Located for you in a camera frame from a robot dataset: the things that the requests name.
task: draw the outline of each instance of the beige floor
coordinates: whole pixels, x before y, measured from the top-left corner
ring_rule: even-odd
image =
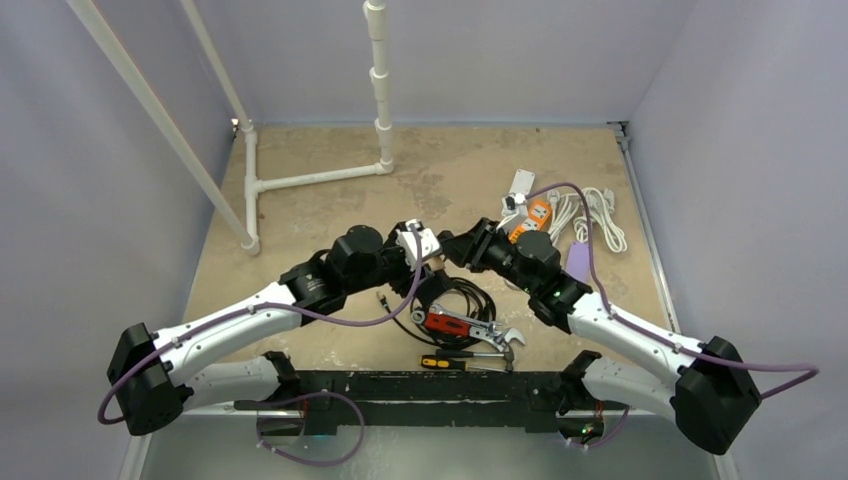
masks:
[[[366,165],[379,158],[373,129],[284,128],[260,130],[259,176],[270,179]],[[500,196],[517,168],[536,172],[536,187],[569,180],[582,187],[611,188],[616,223],[629,250],[610,253],[596,238],[601,281],[613,302],[666,327],[638,212],[613,133],[605,129],[399,128],[396,169],[372,176],[276,190],[261,195],[262,252],[248,256],[220,216],[212,221],[197,269],[186,320],[214,312],[263,288],[291,266],[356,224],[381,232],[396,222],[420,218],[439,232],[464,232],[481,216],[499,218]],[[230,204],[243,215],[244,143],[236,141],[223,184]],[[574,238],[569,227],[560,242]],[[473,278],[494,297],[500,319],[521,330],[525,347],[516,349],[518,370],[560,370],[583,349],[599,349],[536,320],[522,292],[508,290],[494,275]],[[397,305],[398,297],[381,289]],[[373,292],[348,299],[337,316],[368,320],[382,316]],[[408,322],[406,315],[402,321]],[[247,360],[269,350],[292,356],[299,369],[418,369],[418,356],[432,348],[406,336],[392,322],[350,328],[314,322],[269,337],[227,358]],[[489,360],[492,366],[498,365]]]

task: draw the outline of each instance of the coiled white cord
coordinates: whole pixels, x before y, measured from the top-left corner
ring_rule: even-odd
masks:
[[[612,214],[615,213],[615,194],[612,190],[606,188],[603,192],[597,188],[586,188],[583,190],[586,200],[589,202],[589,211],[592,222],[601,227],[604,233],[607,247],[613,253],[622,253],[627,250],[627,241],[624,239],[624,230],[619,228],[612,219]],[[548,192],[548,203],[553,208],[553,216],[551,220],[551,228],[548,232],[551,235],[551,242],[556,245],[562,231],[568,222],[580,210],[580,201],[576,193],[569,193],[565,196],[556,190]],[[574,218],[574,233],[577,235],[577,241],[586,243],[586,212]]]

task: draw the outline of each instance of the white pole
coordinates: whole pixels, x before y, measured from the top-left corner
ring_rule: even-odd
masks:
[[[97,45],[103,50],[103,53],[112,62],[112,65],[124,79],[127,86],[135,94],[141,106],[150,115],[150,118],[159,127],[162,135],[171,144],[171,147],[177,152],[180,159],[185,164],[186,168],[194,176],[200,188],[209,197],[209,200],[215,205],[215,209],[224,217],[224,220],[232,229],[233,233],[238,237],[241,245],[248,253],[255,254],[259,251],[258,242],[252,238],[247,230],[241,225],[236,213],[230,208],[230,205],[224,199],[221,191],[209,172],[203,168],[200,159],[197,158],[191,146],[180,133],[180,129],[174,123],[174,120],[168,114],[168,111],[162,105],[162,102],[156,97],[156,93],[145,80],[144,75],[139,70],[138,66],[133,62],[129,53],[124,49],[121,41],[112,31],[112,28],[103,18],[100,10],[92,0],[68,0],[68,5],[79,17],[82,24],[91,34],[91,37],[97,42]]]
[[[230,105],[233,107],[233,111],[239,120],[239,130],[244,134],[246,164],[244,176],[245,223],[247,224],[247,233],[254,240],[247,250],[251,255],[255,255],[259,252],[259,230],[257,227],[258,220],[256,218],[256,204],[259,196],[256,188],[256,144],[258,142],[256,130],[254,130],[253,122],[247,115],[247,111],[244,109],[244,105],[236,93],[233,81],[230,79],[229,74],[227,74],[227,69],[224,68],[224,62],[221,61],[221,56],[218,55],[218,50],[215,48],[212,37],[203,23],[203,18],[200,16],[200,11],[197,10],[197,5],[194,3],[194,0],[180,0],[180,3],[183,5],[183,10],[185,10],[189,23],[191,23],[191,27],[194,29],[198,41],[200,41],[200,46],[203,48],[206,58],[209,59],[209,63],[212,65],[212,70],[218,77],[218,82],[221,83],[227,100],[229,100]]]
[[[245,143],[245,172],[244,172],[244,201],[247,206],[245,218],[247,220],[247,233],[256,239],[256,248],[259,249],[259,229],[257,227],[256,204],[259,202],[258,189],[259,179],[256,176],[256,130],[244,133]]]
[[[212,65],[212,70],[215,71],[215,75],[218,76],[218,81],[221,82],[221,87],[224,89],[224,94],[227,95],[227,100],[230,101],[230,105],[233,106],[233,111],[236,112],[236,117],[239,119],[239,126],[241,127],[241,130],[245,133],[253,130],[253,124],[247,116],[247,111],[245,111],[244,105],[242,105],[241,100],[239,100],[238,94],[236,94],[233,82],[230,80],[230,76],[224,68],[224,63],[221,61],[221,57],[215,49],[215,44],[212,43],[212,37],[209,36],[209,31],[206,30],[206,25],[203,23],[203,18],[201,18],[200,12],[197,10],[197,5],[195,5],[194,0],[180,0],[180,3],[182,3],[183,9],[185,10],[186,15],[188,15],[188,20],[191,23],[191,27],[194,29],[194,33],[197,35],[197,39],[200,41],[200,46],[203,47],[203,52],[206,53],[206,57]]]
[[[275,178],[273,180],[257,180],[256,191],[267,192],[277,188],[297,187],[300,185],[311,185],[313,183],[332,182],[334,180],[344,180],[346,178],[364,177],[366,175],[380,175],[382,165],[375,163],[364,167],[343,168],[341,170],[333,170],[330,172],[307,173],[297,177]]]
[[[368,21],[368,34],[371,37],[371,50],[374,54],[374,67],[371,68],[371,83],[374,84],[374,97],[377,99],[377,119],[374,127],[380,142],[380,165],[382,171],[389,173],[394,169],[392,158],[392,114],[389,110],[389,69],[386,65],[386,2],[384,0],[365,0],[362,5],[365,19]]]

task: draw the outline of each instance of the wrench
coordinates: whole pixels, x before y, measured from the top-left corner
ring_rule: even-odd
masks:
[[[465,315],[460,315],[456,312],[452,312],[450,310],[445,310],[438,303],[434,303],[434,304],[430,305],[430,311],[437,314],[437,315],[448,315],[448,316],[453,317],[457,320],[462,320],[465,323],[468,323],[468,324],[476,326],[476,327],[482,327],[482,328],[489,330],[489,331],[493,331],[495,329],[495,326],[500,325],[500,323],[497,323],[497,322],[483,322],[483,321],[477,320],[476,318],[466,317]]]
[[[480,327],[471,327],[468,331],[468,336],[488,343],[495,347],[495,350],[499,352],[505,352],[509,349],[509,342],[512,340],[518,340],[518,343],[522,345],[527,343],[524,339],[524,335],[515,328],[508,328],[505,332],[500,333],[497,331],[490,332]]]
[[[409,314],[409,316],[410,316],[410,318],[412,318],[412,321],[414,323],[417,323],[419,325],[424,323],[424,320],[427,319],[427,314],[424,313],[424,310],[421,310],[421,309],[418,309],[418,308],[413,310],[412,313]]]

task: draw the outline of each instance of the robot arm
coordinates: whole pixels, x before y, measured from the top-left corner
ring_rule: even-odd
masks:
[[[444,254],[472,272],[493,270],[528,294],[531,310],[545,324],[593,340],[637,365],[582,352],[561,375],[569,392],[565,403],[612,400],[654,412],[675,421],[694,443],[713,453],[726,451],[760,403],[747,372],[683,355],[613,320],[599,294],[562,270],[560,253],[547,234],[526,232],[513,244],[496,222],[484,218],[465,234],[442,232],[437,237],[411,220],[399,223],[385,242],[370,227],[353,227],[331,249],[295,266],[278,282],[202,319],[152,334],[143,324],[125,330],[108,371],[113,385],[142,358],[162,352],[116,390],[130,433],[158,430],[187,409],[270,398],[284,379],[295,376],[288,359],[277,358],[282,354],[268,353],[239,364],[214,363],[264,337],[310,323],[310,313],[320,317],[338,311],[348,295],[362,290],[388,283],[407,295],[418,260],[416,235],[421,262]],[[438,268],[422,271],[415,296],[429,305],[451,285]],[[722,339],[705,344],[613,308],[676,345],[740,360]]]
[[[544,232],[525,232],[511,243],[497,223],[481,219],[467,233],[439,234],[445,257],[472,272],[492,270],[524,290],[542,322],[593,340],[637,365],[628,367],[584,351],[563,372],[581,388],[572,397],[613,400],[673,420],[693,443],[716,454],[730,447],[762,402],[748,371],[719,366],[681,348],[741,362],[736,348],[719,337],[709,343],[661,329],[615,305],[614,319],[600,294],[562,270],[561,255]],[[673,347],[636,329],[667,338]]]

